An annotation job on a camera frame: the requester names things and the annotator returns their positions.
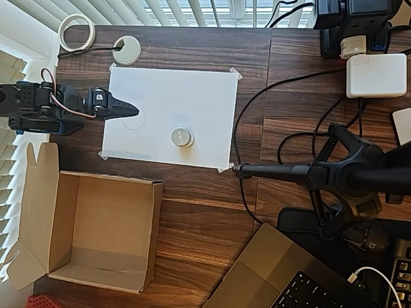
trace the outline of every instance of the laptop keyboard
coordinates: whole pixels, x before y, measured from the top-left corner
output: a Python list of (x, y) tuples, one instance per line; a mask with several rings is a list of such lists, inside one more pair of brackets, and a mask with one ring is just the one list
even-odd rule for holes
[(277, 299), (273, 308), (344, 308), (309, 276), (299, 271)]

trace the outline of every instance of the black cable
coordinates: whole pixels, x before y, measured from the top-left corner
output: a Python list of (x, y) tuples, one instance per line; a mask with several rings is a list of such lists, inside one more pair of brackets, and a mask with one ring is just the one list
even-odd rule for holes
[(406, 54), (407, 56), (411, 53), (411, 48), (410, 49), (406, 49), (406, 50), (402, 50), (402, 51), (400, 51), (399, 53), (404, 53), (404, 54)]
[(313, 74), (309, 74), (309, 75), (304, 75), (304, 76), (300, 76), (300, 77), (294, 77), (294, 78), (290, 78), (290, 79), (285, 79), (285, 80), (281, 80), (279, 82), (275, 82), (271, 85), (268, 85), (267, 87), (265, 87), (264, 89), (258, 91), (252, 98), (250, 98), (250, 100), (247, 102), (247, 104), (245, 104), (243, 110), (240, 112), (240, 114), (238, 115), (237, 121), (234, 124), (234, 129), (232, 131), (233, 134), (233, 144), (234, 144), (234, 149), (236, 151), (236, 156), (237, 156), (237, 161), (238, 164), (241, 164), (241, 158), (240, 158), (240, 152), (238, 151), (238, 145), (237, 145), (237, 128), (238, 128), (238, 123), (240, 122), (244, 112), (248, 109), (248, 107), (250, 106), (250, 104), (258, 97), (260, 96), (262, 93), (266, 92), (267, 90), (270, 90), (271, 88), (274, 88), (278, 85), (282, 85), (284, 83), (289, 83), (289, 82), (293, 82), (293, 81), (298, 81), (298, 80), (303, 80), (303, 79), (307, 79), (307, 78), (311, 78), (311, 77), (316, 77), (316, 76), (320, 76), (320, 75), (325, 75), (325, 74), (333, 74), (333, 73), (339, 73), (344, 71), (345, 68), (343, 69), (332, 69), (330, 71), (323, 71), (323, 72), (319, 72), (319, 73), (313, 73)]
[(116, 50), (120, 51), (122, 47), (97, 47), (97, 48), (89, 48), (89, 49), (83, 49), (83, 50), (76, 50), (76, 51), (68, 51), (66, 53), (60, 53), (57, 58), (65, 58), (68, 56), (73, 56), (73, 55), (81, 55), (83, 53), (88, 53), (90, 51), (107, 51), (107, 50)]
[[(278, 148), (277, 148), (277, 160), (278, 160), (278, 163), (279, 163), (280, 165), (283, 165), (283, 164), (284, 164), (284, 163), (283, 163), (283, 160), (281, 159), (281, 150), (282, 150), (283, 146), (286, 144), (286, 142), (287, 142), (289, 139), (295, 138), (295, 137), (299, 137), (299, 136), (313, 136), (313, 135), (314, 135), (314, 133), (312, 133), (312, 132), (301, 132), (301, 133), (292, 133), (291, 135), (288, 135), (287, 137), (285, 137), (285, 138), (283, 139), (283, 141), (281, 141), (280, 145), (279, 145)], [(317, 135), (318, 135), (318, 136), (327, 136), (328, 133), (318, 133)]]
[(362, 138), (362, 109), (358, 110), (358, 126), (360, 127), (360, 138)]
[[(233, 138), (232, 138), (232, 143), (234, 144), (234, 149), (236, 151), (236, 156), (237, 156), (237, 161), (238, 164), (241, 164), (241, 157), (240, 157), (240, 152), (238, 151), (238, 144), (237, 144), (237, 128), (238, 128), (238, 124), (240, 123), (241, 118), (243, 117), (244, 112), (248, 109), (248, 107), (251, 105), (251, 103), (258, 97), (260, 96), (262, 93), (266, 92), (267, 90), (274, 88), (277, 85), (282, 85), (284, 83), (288, 83), (288, 82), (293, 82), (293, 81), (298, 81), (298, 80), (303, 80), (306, 78), (311, 78), (311, 77), (316, 77), (316, 76), (320, 76), (320, 75), (325, 75), (325, 74), (333, 74), (333, 73), (339, 73), (344, 71), (345, 68), (343, 69), (333, 69), (330, 71), (323, 71), (323, 72), (318, 72), (318, 73), (313, 73), (313, 74), (309, 74), (309, 75), (304, 75), (304, 76), (300, 76), (300, 77), (294, 77), (294, 78), (290, 78), (290, 79), (285, 79), (285, 80), (281, 80), (279, 82), (275, 82), (271, 85), (268, 85), (267, 87), (265, 87), (264, 89), (258, 91), (255, 95), (253, 95), (250, 100), (245, 104), (244, 108), (241, 110), (240, 114), (238, 115), (238, 118), (234, 124), (234, 129), (232, 131), (233, 134)], [(251, 218), (254, 221), (257, 221), (260, 225), (263, 223), (261, 220), (259, 220), (253, 212), (251, 212), (251, 210), (249, 209), (249, 206), (247, 205), (247, 201), (245, 199), (245, 194), (244, 194), (244, 187), (243, 187), (243, 180), (241, 178), (240, 179), (240, 192), (241, 192), (241, 198), (243, 200), (243, 204), (245, 207), (245, 210), (247, 211), (247, 213), (249, 213), (249, 215), (251, 216)]]
[(330, 207), (330, 206), (329, 206), (327, 203), (325, 203), (324, 201), (322, 202), (322, 205), (323, 205), (325, 208), (327, 208), (327, 209), (329, 210), (329, 212), (330, 212), (332, 215), (334, 215), (334, 216), (336, 216), (336, 215), (338, 215), (338, 213), (340, 213), (339, 210), (333, 209), (332, 207)]
[(331, 107), (328, 108), (328, 110), (326, 111), (325, 114), (322, 115), (320, 121), (317, 123), (317, 126), (314, 129), (313, 138), (312, 138), (312, 141), (311, 141), (311, 152), (312, 152), (312, 155), (313, 155), (314, 159), (317, 159), (317, 152), (315, 151), (315, 139), (317, 138), (317, 134), (319, 132), (320, 126), (321, 126), (322, 122), (324, 122), (326, 117), (331, 113), (331, 111), (333, 111), (334, 108), (336, 108), (339, 104), (341, 104), (341, 102), (344, 98), (345, 98), (345, 94), (342, 95), (338, 99), (338, 101), (336, 101)]
[(251, 212), (251, 210), (249, 209), (249, 206), (247, 205), (247, 201), (245, 200), (244, 187), (243, 187), (243, 179), (242, 179), (242, 178), (239, 178), (239, 180), (240, 180), (241, 198), (243, 199), (243, 204), (244, 204), (245, 210), (247, 211), (247, 213), (249, 213), (249, 215), (251, 216), (251, 218), (252, 218), (254, 221), (257, 221), (260, 225), (262, 225), (263, 222), (262, 222), (261, 220), (259, 220), (259, 219), (254, 215), (254, 213)]
[(297, 1), (298, 1), (298, 0), (293, 0), (293, 1), (289, 1), (289, 2), (287, 2), (287, 1), (278, 1), (278, 3), (276, 4), (276, 6), (275, 6), (275, 8), (274, 8), (274, 11), (272, 11), (272, 15), (271, 15), (270, 20), (269, 20), (268, 23), (264, 26), (264, 28), (267, 28), (267, 27), (268, 27), (268, 25), (270, 24), (270, 22), (271, 22), (272, 19), (274, 18), (274, 14), (276, 13), (276, 11), (277, 11), (277, 9), (278, 9), (278, 7), (279, 7), (280, 4), (294, 4), (294, 3), (296, 3)]
[(293, 8), (291, 11), (283, 14), (282, 16), (278, 17), (271, 25), (270, 28), (274, 27), (278, 22), (282, 21), (284, 18), (287, 18), (288, 16), (294, 14), (296, 11), (302, 9), (302, 8), (307, 8), (309, 6), (314, 6), (313, 3), (303, 3), (300, 4), (299, 6), (296, 6), (295, 8)]
[(281, 233), (307, 233), (307, 234), (313, 234), (313, 235), (320, 235), (318, 232), (311, 231), (311, 230), (285, 230), (285, 229), (280, 229), (280, 228), (277, 228), (277, 230), (280, 231)]
[[(350, 127), (357, 121), (357, 119), (358, 119), (358, 114), (356, 114), (356, 116), (355, 116), (354, 118), (352, 118), (352, 120), (349, 121), (345, 127), (346, 127), (346, 128), (350, 128)], [(279, 145), (279, 147), (278, 147), (278, 149), (277, 149), (277, 160), (278, 160), (278, 163), (279, 163), (280, 165), (283, 165), (283, 164), (284, 164), (284, 163), (283, 163), (283, 160), (281, 159), (281, 150), (282, 150), (283, 146), (286, 144), (286, 142), (287, 142), (289, 139), (294, 138), (294, 137), (298, 137), (298, 136), (313, 136), (313, 137), (314, 137), (314, 133), (313, 133), (313, 132), (293, 133), (293, 134), (285, 137), (285, 138), (283, 139), (283, 141), (281, 141), (281, 143), (280, 143), (280, 145)], [(328, 133), (327, 133), (327, 132), (320, 132), (320, 133), (317, 132), (316, 137), (317, 137), (317, 136), (328, 136)]]
[(387, 40), (385, 41), (385, 49), (384, 49), (384, 53), (388, 53), (388, 49), (390, 47), (391, 44), (391, 35), (393, 32), (397, 32), (397, 31), (407, 31), (407, 30), (411, 30), (411, 24), (408, 23), (408, 25), (400, 25), (400, 26), (392, 26), (391, 22), (388, 22), (389, 28), (388, 28), (388, 33), (387, 33)]

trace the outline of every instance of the microphone arm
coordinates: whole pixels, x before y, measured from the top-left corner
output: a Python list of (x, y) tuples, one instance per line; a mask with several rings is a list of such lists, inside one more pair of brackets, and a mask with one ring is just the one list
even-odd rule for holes
[[(349, 154), (338, 162), (328, 162), (338, 141)], [(321, 235), (332, 238), (359, 221), (375, 218), (382, 210), (378, 192), (411, 194), (410, 159), (406, 168), (398, 161), (398, 157), (411, 157), (409, 154), (411, 142), (384, 154), (379, 146), (355, 136), (343, 125), (331, 124), (327, 143), (309, 165), (241, 164), (232, 170), (242, 179), (258, 176), (306, 187)], [(331, 221), (325, 215), (320, 190), (334, 194), (342, 204), (341, 212)]]

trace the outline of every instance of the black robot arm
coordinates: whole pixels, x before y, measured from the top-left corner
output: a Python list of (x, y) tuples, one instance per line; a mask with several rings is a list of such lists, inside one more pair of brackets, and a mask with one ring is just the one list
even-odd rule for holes
[(0, 116), (18, 132), (67, 135), (83, 127), (85, 118), (105, 121), (132, 117), (139, 110), (101, 88), (89, 89), (87, 99), (70, 85), (18, 82), (0, 85)]

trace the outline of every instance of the black mouse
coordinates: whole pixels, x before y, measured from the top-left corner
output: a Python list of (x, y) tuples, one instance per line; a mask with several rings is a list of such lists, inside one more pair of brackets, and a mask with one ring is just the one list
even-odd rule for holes
[(376, 220), (358, 223), (343, 231), (340, 237), (365, 252), (382, 252), (390, 244), (387, 231)]

